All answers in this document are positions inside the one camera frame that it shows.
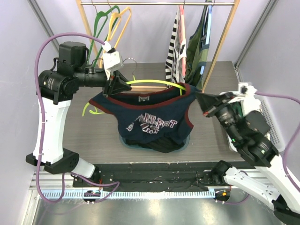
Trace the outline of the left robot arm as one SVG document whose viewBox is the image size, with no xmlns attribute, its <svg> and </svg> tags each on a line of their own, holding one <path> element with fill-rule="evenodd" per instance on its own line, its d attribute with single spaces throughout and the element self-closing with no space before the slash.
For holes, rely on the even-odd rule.
<svg viewBox="0 0 300 225">
<path fill-rule="evenodd" d="M 105 41 L 103 67 L 88 64 L 89 50 L 80 42 L 64 42 L 53 67 L 38 76 L 39 125 L 36 147 L 25 161 L 42 165 L 50 174 L 74 173 L 83 176 L 89 187 L 95 187 L 100 176 L 96 167 L 79 154 L 63 147 L 67 112 L 80 87 L 100 87 L 104 96 L 131 90 L 127 79 L 119 72 L 123 66 L 119 52 Z"/>
</svg>

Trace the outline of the pink hanger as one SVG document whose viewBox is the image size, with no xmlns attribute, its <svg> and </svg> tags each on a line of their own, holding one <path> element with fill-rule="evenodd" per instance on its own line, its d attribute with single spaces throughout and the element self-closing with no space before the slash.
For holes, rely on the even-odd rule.
<svg viewBox="0 0 300 225">
<path fill-rule="evenodd" d="M 184 9 L 183 5 L 178 6 L 178 37 L 179 37 L 179 70 L 180 75 L 185 78 L 186 76 L 186 32 L 185 32 L 185 21 L 184 21 Z"/>
</svg>

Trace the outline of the navy maroon tank top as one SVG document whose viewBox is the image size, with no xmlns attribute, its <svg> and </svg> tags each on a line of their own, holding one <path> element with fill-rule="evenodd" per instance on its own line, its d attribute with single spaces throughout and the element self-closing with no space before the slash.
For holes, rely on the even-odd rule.
<svg viewBox="0 0 300 225">
<path fill-rule="evenodd" d="M 184 89 L 171 87 L 148 94 L 126 92 L 105 97 L 99 93 L 89 103 L 113 115 L 119 135 L 126 140 L 150 143 L 167 137 L 182 143 L 194 127 L 188 110 L 198 89 L 186 83 L 180 86 Z"/>
</svg>

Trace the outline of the striped black white tank top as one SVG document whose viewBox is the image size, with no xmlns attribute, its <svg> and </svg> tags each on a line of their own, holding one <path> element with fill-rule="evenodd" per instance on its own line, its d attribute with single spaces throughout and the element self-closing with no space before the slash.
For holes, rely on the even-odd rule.
<svg viewBox="0 0 300 225">
<path fill-rule="evenodd" d="M 185 78 L 180 75 L 179 70 L 179 37 L 178 37 L 178 8 L 175 15 L 171 39 L 168 48 L 168 54 L 165 62 L 165 78 L 166 81 L 172 83 L 184 83 Z"/>
</svg>

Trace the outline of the green velvet hanger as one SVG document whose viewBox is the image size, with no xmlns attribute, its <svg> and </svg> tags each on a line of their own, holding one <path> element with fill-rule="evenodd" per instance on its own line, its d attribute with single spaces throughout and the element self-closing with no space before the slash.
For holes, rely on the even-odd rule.
<svg viewBox="0 0 300 225">
<path fill-rule="evenodd" d="M 94 5 L 95 11 L 96 11 L 96 16 L 95 16 L 95 19 L 94 19 L 94 31 L 93 31 L 92 35 L 95 38 L 99 38 L 99 36 L 100 36 L 100 34 L 101 34 L 101 32 L 102 32 L 102 30 L 103 30 L 106 22 L 108 21 L 108 15 L 110 13 L 112 13 L 114 10 L 117 10 L 118 12 L 120 12 L 120 8 L 117 5 L 114 5 L 114 6 L 109 5 L 109 7 L 110 7 L 110 9 L 107 10 L 106 12 L 104 12 L 104 11 L 98 11 L 97 7 Z M 98 25 L 99 25 L 99 22 L 100 22 L 100 20 L 102 18 L 104 18 L 104 21 L 103 21 L 102 25 L 99 28 Z M 88 54 L 88 62 L 91 59 L 91 52 L 92 52 L 93 49 L 96 51 L 96 53 L 95 53 L 96 58 L 91 62 L 91 65 L 93 67 L 95 67 L 97 61 L 99 60 L 99 56 L 100 56 L 100 53 L 102 52 L 103 48 L 101 47 L 100 50 L 98 51 L 97 48 L 96 48 L 95 40 L 94 39 L 91 40 L 91 42 L 90 42 L 89 54 Z"/>
</svg>

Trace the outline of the neon yellow hanger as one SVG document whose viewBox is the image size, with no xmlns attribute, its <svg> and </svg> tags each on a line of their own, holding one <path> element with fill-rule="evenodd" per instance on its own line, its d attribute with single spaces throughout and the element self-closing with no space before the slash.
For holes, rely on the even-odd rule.
<svg viewBox="0 0 300 225">
<path fill-rule="evenodd" d="M 131 58 L 131 57 L 128 57 L 128 58 L 124 59 L 123 62 L 125 62 L 125 61 L 127 61 L 127 60 L 132 60 L 132 61 L 134 61 L 136 67 L 135 67 L 135 69 L 134 69 L 133 72 L 132 72 L 133 80 L 127 81 L 126 84 L 137 84 L 137 83 L 159 83 L 159 84 L 164 84 L 164 85 L 166 85 L 166 86 L 173 86 L 173 87 L 179 88 L 181 94 L 182 94 L 181 90 L 185 90 L 185 88 L 182 87 L 182 86 L 180 86 L 180 85 L 177 85 L 177 84 L 172 83 L 172 82 L 164 81 L 164 80 L 157 80 L 157 79 L 139 79 L 139 80 L 137 80 L 137 79 L 135 78 L 135 75 L 134 75 L 134 72 L 135 72 L 135 70 L 136 70 L 136 68 L 137 68 L 137 62 L 136 62 L 136 60 L 133 59 L 133 58 Z M 143 86 L 131 86 L 131 87 L 132 87 L 132 88 L 138 88 L 138 89 L 140 89 L 141 92 L 147 92 L 147 90 L 142 91 L 141 88 L 143 88 Z M 159 89 L 159 88 L 163 88 L 163 87 L 162 87 L 162 86 L 157 86 L 157 87 L 153 86 L 152 88 L 153 88 L 153 89 Z M 83 108 L 83 110 L 82 110 L 82 117 L 85 116 L 86 110 L 87 110 L 87 108 L 89 107 L 89 105 L 90 105 L 90 104 L 87 103 L 87 104 L 84 106 L 84 108 Z M 90 113 L 90 114 L 93 114 L 93 115 L 104 114 L 104 112 L 98 112 L 98 110 L 96 109 L 96 107 L 94 107 L 94 108 L 95 108 L 94 111 L 93 111 L 93 110 L 89 110 L 89 113 Z"/>
</svg>

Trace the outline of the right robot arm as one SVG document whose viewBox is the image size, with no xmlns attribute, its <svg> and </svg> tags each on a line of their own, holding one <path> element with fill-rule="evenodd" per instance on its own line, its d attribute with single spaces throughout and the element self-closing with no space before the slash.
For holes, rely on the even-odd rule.
<svg viewBox="0 0 300 225">
<path fill-rule="evenodd" d="M 270 182 L 265 185 L 243 174 L 226 161 L 211 170 L 217 185 L 233 185 L 255 197 L 285 225 L 300 223 L 300 191 L 286 171 L 284 160 L 267 138 L 270 127 L 258 111 L 253 94 L 225 92 L 214 95 L 197 92 L 196 100 L 205 117 L 216 117 L 241 158 Z"/>
</svg>

